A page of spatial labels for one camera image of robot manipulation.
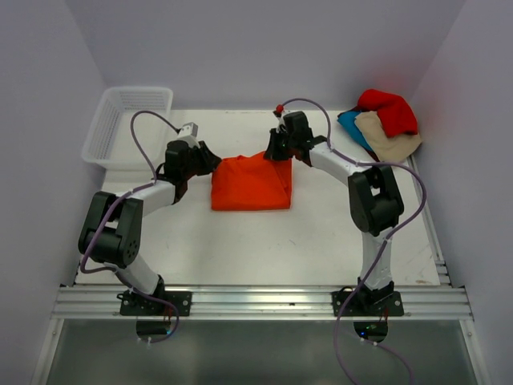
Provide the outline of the beige t shirt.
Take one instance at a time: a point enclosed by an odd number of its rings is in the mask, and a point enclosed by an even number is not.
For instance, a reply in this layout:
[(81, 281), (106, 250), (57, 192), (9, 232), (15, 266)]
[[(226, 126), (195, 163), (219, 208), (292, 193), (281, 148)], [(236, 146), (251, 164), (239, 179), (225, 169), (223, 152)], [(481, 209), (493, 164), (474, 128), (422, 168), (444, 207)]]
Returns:
[(403, 163), (422, 144), (420, 135), (400, 134), (388, 137), (375, 111), (358, 114), (355, 125), (382, 162)]

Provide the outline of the blue t shirt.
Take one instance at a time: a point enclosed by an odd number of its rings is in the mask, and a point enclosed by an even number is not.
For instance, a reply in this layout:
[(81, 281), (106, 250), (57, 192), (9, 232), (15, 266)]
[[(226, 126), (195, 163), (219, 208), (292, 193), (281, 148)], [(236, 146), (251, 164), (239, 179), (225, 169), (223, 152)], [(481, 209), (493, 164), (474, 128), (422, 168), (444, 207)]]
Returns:
[(338, 115), (337, 121), (354, 142), (359, 144), (366, 151), (372, 152), (373, 149), (369, 146), (365, 137), (355, 124), (356, 117), (359, 114), (359, 111), (345, 111)]

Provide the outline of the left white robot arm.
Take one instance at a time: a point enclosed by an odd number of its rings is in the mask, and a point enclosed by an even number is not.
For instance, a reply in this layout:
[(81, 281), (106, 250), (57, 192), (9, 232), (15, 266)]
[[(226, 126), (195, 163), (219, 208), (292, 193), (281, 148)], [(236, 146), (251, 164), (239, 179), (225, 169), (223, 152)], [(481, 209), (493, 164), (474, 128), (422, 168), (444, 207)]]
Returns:
[(91, 201), (78, 247), (79, 271), (96, 274), (110, 271), (133, 293), (143, 298), (164, 299), (164, 280), (140, 254), (143, 219), (178, 203), (195, 176), (206, 176), (220, 166), (203, 141), (168, 143), (164, 162), (154, 169), (150, 182), (114, 194), (97, 192)]

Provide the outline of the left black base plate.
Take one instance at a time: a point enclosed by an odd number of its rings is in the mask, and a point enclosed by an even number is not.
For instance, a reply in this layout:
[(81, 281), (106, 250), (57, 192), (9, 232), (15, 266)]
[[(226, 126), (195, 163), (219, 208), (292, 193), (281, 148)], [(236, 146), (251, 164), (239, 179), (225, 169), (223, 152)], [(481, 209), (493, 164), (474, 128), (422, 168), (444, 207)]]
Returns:
[(189, 291), (164, 291), (161, 294), (144, 296), (125, 290), (116, 295), (120, 300), (119, 313), (122, 316), (164, 316), (178, 314), (190, 315), (192, 293)]

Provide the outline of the orange t shirt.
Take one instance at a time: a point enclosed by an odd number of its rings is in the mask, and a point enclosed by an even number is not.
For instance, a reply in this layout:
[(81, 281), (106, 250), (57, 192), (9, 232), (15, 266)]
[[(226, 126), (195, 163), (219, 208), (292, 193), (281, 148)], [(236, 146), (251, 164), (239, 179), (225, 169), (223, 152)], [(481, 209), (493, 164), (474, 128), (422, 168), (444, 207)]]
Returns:
[(292, 161), (266, 160), (263, 152), (225, 158), (212, 174), (214, 211), (287, 210), (292, 205), (292, 195)]

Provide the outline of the white plastic basket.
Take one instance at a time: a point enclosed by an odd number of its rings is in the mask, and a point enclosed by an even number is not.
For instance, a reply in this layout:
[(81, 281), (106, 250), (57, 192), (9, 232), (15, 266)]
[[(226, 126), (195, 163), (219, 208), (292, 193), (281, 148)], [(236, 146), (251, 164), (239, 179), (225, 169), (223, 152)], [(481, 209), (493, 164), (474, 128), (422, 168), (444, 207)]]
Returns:
[(81, 157), (106, 170), (143, 171), (163, 155), (173, 92), (166, 87), (111, 87), (96, 109)]

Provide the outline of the red t shirt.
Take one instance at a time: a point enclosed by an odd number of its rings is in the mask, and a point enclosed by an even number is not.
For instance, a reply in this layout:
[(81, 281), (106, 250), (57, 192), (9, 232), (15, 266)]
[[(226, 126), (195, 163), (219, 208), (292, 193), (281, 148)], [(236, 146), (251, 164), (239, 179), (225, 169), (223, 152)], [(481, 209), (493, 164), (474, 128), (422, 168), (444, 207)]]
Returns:
[(358, 98), (356, 108), (360, 111), (375, 111), (389, 138), (418, 134), (418, 121), (414, 112), (400, 95), (368, 89)]

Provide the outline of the dark maroon t shirt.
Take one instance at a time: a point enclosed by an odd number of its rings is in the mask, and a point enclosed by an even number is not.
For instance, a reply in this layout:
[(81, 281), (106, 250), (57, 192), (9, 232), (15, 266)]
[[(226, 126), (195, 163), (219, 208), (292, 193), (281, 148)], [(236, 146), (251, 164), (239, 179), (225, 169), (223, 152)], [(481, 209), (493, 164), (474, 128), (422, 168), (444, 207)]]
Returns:
[(378, 158), (378, 156), (376, 155), (375, 152), (372, 152), (372, 151), (369, 151), (369, 150), (366, 150), (366, 152), (373, 159), (374, 162), (381, 163), (381, 161), (379, 160), (379, 158)]

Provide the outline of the aluminium rail frame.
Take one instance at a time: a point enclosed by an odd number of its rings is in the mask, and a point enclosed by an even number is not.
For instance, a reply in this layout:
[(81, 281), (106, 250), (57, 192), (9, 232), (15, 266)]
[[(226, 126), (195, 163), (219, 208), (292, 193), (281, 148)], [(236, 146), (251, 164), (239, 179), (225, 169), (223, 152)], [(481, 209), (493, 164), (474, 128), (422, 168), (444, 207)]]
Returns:
[[(473, 375), (491, 382), (467, 291), (450, 279), (434, 224), (409, 160), (397, 178), (406, 211), (419, 214), (394, 236), (396, 289), (404, 319), (458, 321)], [(313, 203), (290, 211), (213, 212), (203, 193), (143, 219), (143, 255), (169, 291), (192, 293), (193, 320), (316, 320), (337, 316), (331, 294), (354, 285), (362, 259), (338, 188), (325, 207), (329, 182), (317, 179)]]

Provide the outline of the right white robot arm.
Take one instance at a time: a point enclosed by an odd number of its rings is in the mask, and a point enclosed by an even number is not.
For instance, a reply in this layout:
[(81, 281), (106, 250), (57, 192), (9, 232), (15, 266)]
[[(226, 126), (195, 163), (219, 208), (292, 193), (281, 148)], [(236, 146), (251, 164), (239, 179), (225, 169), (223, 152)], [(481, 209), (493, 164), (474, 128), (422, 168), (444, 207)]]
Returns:
[(326, 172), (343, 183), (349, 193), (349, 211), (362, 233), (362, 271), (358, 283), (364, 290), (392, 290), (391, 246), (386, 231), (398, 225), (404, 203), (389, 166), (363, 166), (345, 160), (329, 147), (324, 136), (315, 136), (302, 111), (286, 112), (279, 105), (278, 119), (270, 130), (264, 158), (272, 161), (296, 159)]

